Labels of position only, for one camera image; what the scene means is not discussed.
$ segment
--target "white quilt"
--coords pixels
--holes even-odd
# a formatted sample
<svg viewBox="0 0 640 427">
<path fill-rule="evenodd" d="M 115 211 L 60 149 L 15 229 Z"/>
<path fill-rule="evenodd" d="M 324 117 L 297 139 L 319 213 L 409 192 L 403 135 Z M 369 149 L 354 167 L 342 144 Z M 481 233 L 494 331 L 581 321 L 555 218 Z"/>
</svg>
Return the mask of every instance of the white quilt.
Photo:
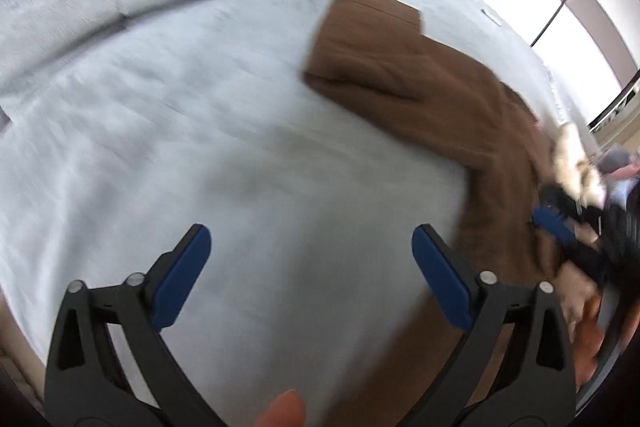
<svg viewBox="0 0 640 427">
<path fill-rule="evenodd" d="M 170 1 L 0 0 L 0 285 L 45 359 L 70 280 L 121 282 L 204 223 L 170 349 L 232 427 L 292 387 L 316 425 L 426 291 L 412 229 L 452 239 L 465 173 L 305 87 L 331 0 L 185 2 L 75 48 Z M 545 68 L 482 0 L 401 1 L 557 120 Z"/>
</svg>

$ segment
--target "white bed sheet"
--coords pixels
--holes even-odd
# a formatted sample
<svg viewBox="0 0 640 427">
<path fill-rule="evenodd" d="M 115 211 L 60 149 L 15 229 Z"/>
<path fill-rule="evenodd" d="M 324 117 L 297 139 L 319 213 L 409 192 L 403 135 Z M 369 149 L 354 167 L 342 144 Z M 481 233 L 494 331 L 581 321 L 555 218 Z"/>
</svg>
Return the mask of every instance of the white bed sheet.
<svg viewBox="0 0 640 427">
<path fill-rule="evenodd" d="M 70 280 L 121 282 L 200 222 L 212 256 L 163 335 L 229 425 L 290 388 L 316 425 L 371 367 L 426 291 L 412 229 L 452 239 L 465 172 L 302 83 L 330 1 L 202 0 L 137 20 L 18 115 L 0 140 L 0 285 L 41 358 Z M 482 0 L 401 1 L 556 121 L 542 63 Z"/>
</svg>

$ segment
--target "silver screw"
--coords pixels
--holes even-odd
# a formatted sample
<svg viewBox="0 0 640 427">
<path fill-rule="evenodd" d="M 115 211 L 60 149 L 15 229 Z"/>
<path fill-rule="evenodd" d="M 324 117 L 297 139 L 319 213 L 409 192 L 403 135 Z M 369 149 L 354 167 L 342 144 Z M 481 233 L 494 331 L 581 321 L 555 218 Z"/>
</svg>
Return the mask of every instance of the silver screw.
<svg viewBox="0 0 640 427">
<path fill-rule="evenodd" d="M 145 274 L 140 272 L 134 272 L 127 277 L 127 284 L 129 286 L 140 286 L 145 281 Z"/>
<path fill-rule="evenodd" d="M 480 272 L 480 280 L 484 284 L 492 285 L 498 282 L 498 277 L 494 272 L 490 272 L 489 270 L 484 270 L 483 272 Z"/>
<path fill-rule="evenodd" d="M 84 283 L 81 280 L 76 279 L 75 281 L 71 281 L 69 283 L 69 286 L 66 287 L 66 290 L 69 293 L 78 293 L 82 289 L 82 286 L 84 286 Z"/>
<path fill-rule="evenodd" d="M 549 281 L 543 281 L 538 286 L 544 293 L 553 293 L 554 286 Z"/>
</svg>

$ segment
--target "blue gripper pad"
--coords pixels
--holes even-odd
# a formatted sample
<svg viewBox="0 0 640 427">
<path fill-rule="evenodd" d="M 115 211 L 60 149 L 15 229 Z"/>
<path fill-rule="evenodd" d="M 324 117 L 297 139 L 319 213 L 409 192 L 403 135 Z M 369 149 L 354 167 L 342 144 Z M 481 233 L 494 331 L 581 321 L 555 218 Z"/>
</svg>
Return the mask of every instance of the blue gripper pad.
<svg viewBox="0 0 640 427">
<path fill-rule="evenodd" d="M 414 259 L 449 324 L 468 333 L 474 325 L 466 285 L 437 245 L 418 227 L 411 240 Z"/>
<path fill-rule="evenodd" d="M 531 217 L 536 225 L 556 237 L 560 243 L 570 245 L 575 241 L 575 233 L 565 225 L 564 217 L 556 214 L 548 206 L 539 206 L 534 209 Z"/>
<path fill-rule="evenodd" d="M 171 326 L 178 318 L 210 252 L 211 234 L 201 226 L 153 295 L 151 325 L 156 331 Z"/>
</svg>

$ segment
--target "brown garment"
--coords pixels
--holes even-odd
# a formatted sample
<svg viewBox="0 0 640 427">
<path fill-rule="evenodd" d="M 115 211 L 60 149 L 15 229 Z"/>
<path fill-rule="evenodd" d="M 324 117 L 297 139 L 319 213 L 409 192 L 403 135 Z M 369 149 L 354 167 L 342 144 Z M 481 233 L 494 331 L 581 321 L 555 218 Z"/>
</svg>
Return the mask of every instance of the brown garment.
<svg viewBox="0 0 640 427">
<path fill-rule="evenodd" d="M 488 68 L 423 36 L 417 10 L 395 0 L 334 0 L 305 82 L 399 139 L 468 168 L 456 248 L 474 269 L 525 285 L 553 277 L 553 241 L 530 224 L 536 188 L 552 174 L 550 142 L 522 99 Z M 395 425 L 459 338 L 434 299 L 425 299 L 361 390 L 325 425 Z M 506 337 L 498 344 L 494 374 Z"/>
</svg>

